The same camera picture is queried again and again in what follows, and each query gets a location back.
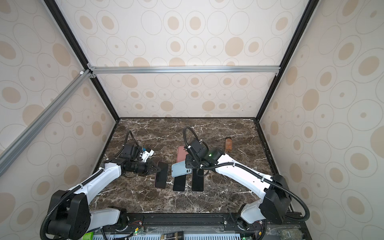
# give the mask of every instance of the pink smartphone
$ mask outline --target pink smartphone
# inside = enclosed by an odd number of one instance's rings
[[[184,149],[184,146],[180,146],[177,148],[177,159],[176,162],[182,162],[185,161],[185,157],[187,156],[188,152]]]

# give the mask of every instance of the brown marble surface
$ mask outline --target brown marble surface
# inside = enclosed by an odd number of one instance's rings
[[[106,150],[103,161],[116,154],[126,132],[132,130],[143,147],[155,151],[152,159],[169,164],[166,189],[154,187],[155,175],[146,177],[126,173],[105,187],[92,201],[90,209],[124,207],[130,213],[237,212],[243,203],[258,199],[249,189],[232,179],[210,172],[204,191],[193,192],[192,174],[187,176],[185,192],[174,192],[170,168],[176,163],[177,148],[184,145],[182,129],[190,126],[208,146],[224,150],[225,138],[232,137],[230,156],[262,173],[271,174],[256,127],[251,119],[122,119]]]

